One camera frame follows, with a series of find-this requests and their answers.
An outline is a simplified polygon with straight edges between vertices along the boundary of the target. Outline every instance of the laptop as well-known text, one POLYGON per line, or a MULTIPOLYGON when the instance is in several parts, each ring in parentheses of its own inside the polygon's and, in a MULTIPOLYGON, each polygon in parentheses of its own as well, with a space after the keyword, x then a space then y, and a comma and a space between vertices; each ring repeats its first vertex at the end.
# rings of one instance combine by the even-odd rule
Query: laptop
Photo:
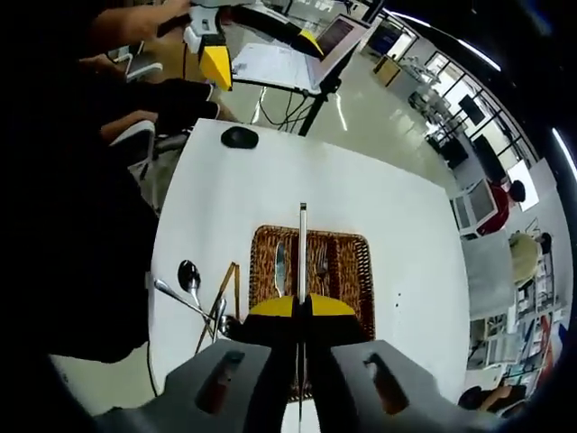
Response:
POLYGON ((475 234, 499 212, 489 182, 481 180, 471 189, 450 200, 454 217, 462 235, 475 234))
POLYGON ((320 93, 319 85, 369 29, 367 23, 340 14, 316 39, 322 59, 287 45, 247 43, 233 61, 233 81, 260 83, 320 93))

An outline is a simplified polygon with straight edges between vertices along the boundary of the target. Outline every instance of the ceiling light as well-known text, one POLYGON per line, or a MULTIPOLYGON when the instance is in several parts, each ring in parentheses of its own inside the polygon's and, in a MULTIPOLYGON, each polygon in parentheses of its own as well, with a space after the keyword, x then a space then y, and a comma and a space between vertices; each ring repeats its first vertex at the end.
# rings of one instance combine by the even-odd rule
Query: ceiling light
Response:
POLYGON ((431 27, 431 24, 425 23, 424 21, 421 21, 418 18, 413 18, 412 16, 409 15, 399 14, 398 12, 389 12, 389 14, 397 16, 398 18, 405 18, 406 20, 412 21, 413 23, 424 25, 425 27, 431 27))
POLYGON ((553 136, 555 137, 555 140, 557 140, 557 142, 559 143, 559 147, 561 147, 561 150, 565 154, 565 158, 567 158, 567 162, 569 163, 569 168, 571 169, 575 180, 577 180, 577 168, 575 168, 575 161, 573 160, 571 153, 569 152, 569 148, 567 147, 567 144, 565 144, 565 142, 563 141, 563 138, 561 138, 561 135, 559 135, 559 133, 557 132, 557 130, 555 128, 553 128, 553 136))
POLYGON ((474 52, 477 56, 479 56, 480 58, 482 58, 483 60, 485 60, 487 63, 489 63, 493 68, 495 68, 496 70, 498 70, 499 72, 501 72, 501 66, 499 66, 497 63, 495 63, 495 61, 491 60, 489 58, 489 56, 487 56, 486 54, 480 52, 479 50, 477 50, 475 47, 473 47, 472 45, 469 45, 467 42, 465 41, 461 41, 460 39, 457 39, 457 41, 463 46, 465 47, 467 50, 474 52))

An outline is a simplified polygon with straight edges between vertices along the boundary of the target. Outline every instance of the silver spoon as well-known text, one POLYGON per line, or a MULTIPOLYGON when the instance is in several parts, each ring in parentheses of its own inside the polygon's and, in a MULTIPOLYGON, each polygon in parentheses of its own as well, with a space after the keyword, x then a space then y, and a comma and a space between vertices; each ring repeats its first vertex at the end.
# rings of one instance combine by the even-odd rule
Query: silver spoon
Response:
POLYGON ((215 315, 215 328, 213 329, 213 343, 216 341, 216 335, 220 329, 220 323, 224 317, 224 311, 226 310, 226 299, 222 298, 218 301, 218 305, 216 306, 216 315, 215 315))
POLYGON ((154 289, 161 291, 162 293, 169 295, 171 298, 173 298, 174 300, 180 302, 181 304, 186 305, 187 307, 189 307, 190 309, 194 310, 196 313, 200 314, 204 319, 207 320, 214 320, 213 318, 211 318, 210 316, 208 316, 202 309, 192 305, 190 302, 188 302, 186 299, 182 299, 179 295, 177 295, 172 288, 163 280, 159 280, 159 279, 154 279, 154 282, 152 284, 154 286, 154 289))
POLYGON ((179 266, 179 284, 180 288, 189 293, 192 299, 195 300, 198 307, 200 306, 200 301, 198 300, 198 290, 200 289, 200 272, 194 263, 190 260, 185 260, 179 266))
POLYGON ((241 322, 236 317, 227 314, 222 316, 218 330, 223 336, 233 339, 234 328, 240 325, 241 322))

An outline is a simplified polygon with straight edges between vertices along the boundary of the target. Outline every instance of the computer screen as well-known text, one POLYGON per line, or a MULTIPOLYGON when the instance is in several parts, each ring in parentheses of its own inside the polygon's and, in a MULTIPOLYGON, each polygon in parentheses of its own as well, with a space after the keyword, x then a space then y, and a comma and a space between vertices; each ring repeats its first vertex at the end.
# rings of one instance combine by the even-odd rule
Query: computer screen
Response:
POLYGON ((316 43, 323 51, 323 59, 326 58, 344 37, 351 32, 353 26, 346 21, 337 19, 318 38, 316 43))
POLYGON ((487 182, 480 182, 479 185, 473 188, 469 193, 469 199, 471 201, 472 212, 475 218, 477 218, 477 221, 481 221, 495 210, 492 194, 487 182))
POLYGON ((310 58, 312 61, 308 62, 313 87, 325 79, 338 62, 359 43, 368 29, 367 23, 348 16, 339 15, 334 19, 316 40, 323 50, 324 57, 321 60, 310 58))

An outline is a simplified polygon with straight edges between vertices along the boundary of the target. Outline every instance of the person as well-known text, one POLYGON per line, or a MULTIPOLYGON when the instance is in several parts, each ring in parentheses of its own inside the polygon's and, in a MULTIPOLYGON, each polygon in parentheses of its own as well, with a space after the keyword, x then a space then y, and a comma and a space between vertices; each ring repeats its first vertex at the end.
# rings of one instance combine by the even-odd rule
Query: person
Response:
POLYGON ((158 218, 90 117, 78 60, 141 41, 188 6, 106 11, 95 0, 60 0, 35 3, 33 13, 23 2, 11 8, 7 31, 21 36, 5 53, 14 65, 5 94, 6 176, 14 180, 7 305, 17 310, 12 329, 36 351, 113 363, 148 339, 145 276, 158 218))
POLYGON ((523 287, 535 278, 539 258, 551 252, 552 237, 542 233, 536 239, 525 233, 515 233, 509 240, 513 258, 513 277, 515 286, 523 287))
POLYGON ((492 413, 506 413, 507 416, 515 413, 513 407, 520 409, 527 394, 525 385, 499 386, 491 391, 484 391, 475 386, 463 393, 459 399, 459 406, 467 410, 483 410, 492 413))
MULTIPOLYGON (((89 24, 91 43, 87 49, 150 40, 163 19, 187 13, 188 7, 189 2, 170 0, 157 6, 105 9, 94 14, 89 24)), ((198 118, 216 119, 220 113, 218 104, 209 101, 213 88, 207 83, 181 78, 127 83, 124 74, 102 54, 79 60, 78 69, 86 117, 101 129, 107 143, 140 120, 152 120, 158 134, 172 135, 190 128, 198 118)))
POLYGON ((493 216, 489 221, 483 224, 477 230, 479 235, 489 235, 498 232, 507 223, 509 210, 517 203, 523 203, 527 196, 525 192, 525 185, 520 180, 515 180, 508 191, 505 191, 501 186, 494 183, 489 183, 490 191, 495 198, 497 204, 497 215, 493 216))

